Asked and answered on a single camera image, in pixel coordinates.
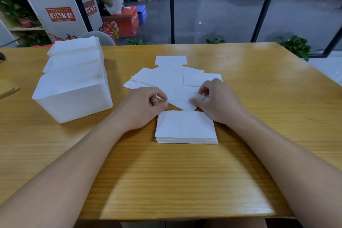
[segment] wooden shelf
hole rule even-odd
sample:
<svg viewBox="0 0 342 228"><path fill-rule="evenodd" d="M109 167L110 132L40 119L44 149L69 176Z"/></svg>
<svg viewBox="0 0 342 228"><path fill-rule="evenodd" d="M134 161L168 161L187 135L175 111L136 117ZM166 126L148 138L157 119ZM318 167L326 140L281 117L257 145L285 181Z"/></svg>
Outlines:
<svg viewBox="0 0 342 228"><path fill-rule="evenodd" d="M42 26L32 27L32 28L24 28L24 27L13 27L9 29L10 31L44 31Z"/></svg>

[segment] fire extinguisher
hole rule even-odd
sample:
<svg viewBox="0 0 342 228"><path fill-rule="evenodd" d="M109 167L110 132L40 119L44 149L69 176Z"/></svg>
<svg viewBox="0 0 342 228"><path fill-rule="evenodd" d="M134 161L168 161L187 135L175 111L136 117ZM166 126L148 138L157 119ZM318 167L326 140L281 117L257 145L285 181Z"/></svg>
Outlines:
<svg viewBox="0 0 342 228"><path fill-rule="evenodd" d="M103 25L99 28L99 31L104 32L105 34L109 35L116 44L114 33L113 33L113 30L111 29L111 26L109 25L109 23L107 23L107 24L103 23Z"/></svg>

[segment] wood grain surface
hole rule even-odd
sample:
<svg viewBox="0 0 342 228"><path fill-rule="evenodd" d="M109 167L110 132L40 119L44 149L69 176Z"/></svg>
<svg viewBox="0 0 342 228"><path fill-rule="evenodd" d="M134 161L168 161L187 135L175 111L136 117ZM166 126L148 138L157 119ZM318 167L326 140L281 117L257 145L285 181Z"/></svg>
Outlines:
<svg viewBox="0 0 342 228"><path fill-rule="evenodd" d="M0 79L21 90L0 100L0 203L79 141L113 110L56 123L32 94L48 48L0 49ZM220 73L257 117L342 169L342 88L275 43L103 47L115 108L122 85L156 55L186 55L188 66ZM126 133L109 153L81 219L292 216L259 160L228 127L218 145L157 144L156 118Z"/></svg>

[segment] person's right hand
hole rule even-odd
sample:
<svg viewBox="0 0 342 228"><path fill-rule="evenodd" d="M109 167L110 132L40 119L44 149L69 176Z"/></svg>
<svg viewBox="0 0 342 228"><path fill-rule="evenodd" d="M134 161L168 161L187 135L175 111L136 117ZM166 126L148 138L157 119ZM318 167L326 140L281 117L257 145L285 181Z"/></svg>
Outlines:
<svg viewBox="0 0 342 228"><path fill-rule="evenodd" d="M247 112L234 91L220 79L204 82L198 93L210 95L209 99L190 98L190 103L216 122L231 126Z"/></svg>

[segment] stack of napkins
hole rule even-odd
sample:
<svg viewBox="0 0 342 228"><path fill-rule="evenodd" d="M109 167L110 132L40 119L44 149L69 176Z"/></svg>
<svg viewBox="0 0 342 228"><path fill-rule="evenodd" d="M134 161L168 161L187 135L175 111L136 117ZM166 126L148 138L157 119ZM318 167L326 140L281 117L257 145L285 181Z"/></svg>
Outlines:
<svg viewBox="0 0 342 228"><path fill-rule="evenodd" d="M157 56L154 69L143 68L123 86L134 89L139 87L158 87L167 96L168 103L180 109L194 111L189 99L205 97L198 94L199 87L214 78L222 80L220 74L204 73L204 70L185 67L186 56Z"/></svg>
<svg viewBox="0 0 342 228"><path fill-rule="evenodd" d="M113 107L97 37L56 42L32 96L58 123Z"/></svg>
<svg viewBox="0 0 342 228"><path fill-rule="evenodd" d="M155 134L159 143L217 144L214 122L197 111L164 111L159 114Z"/></svg>

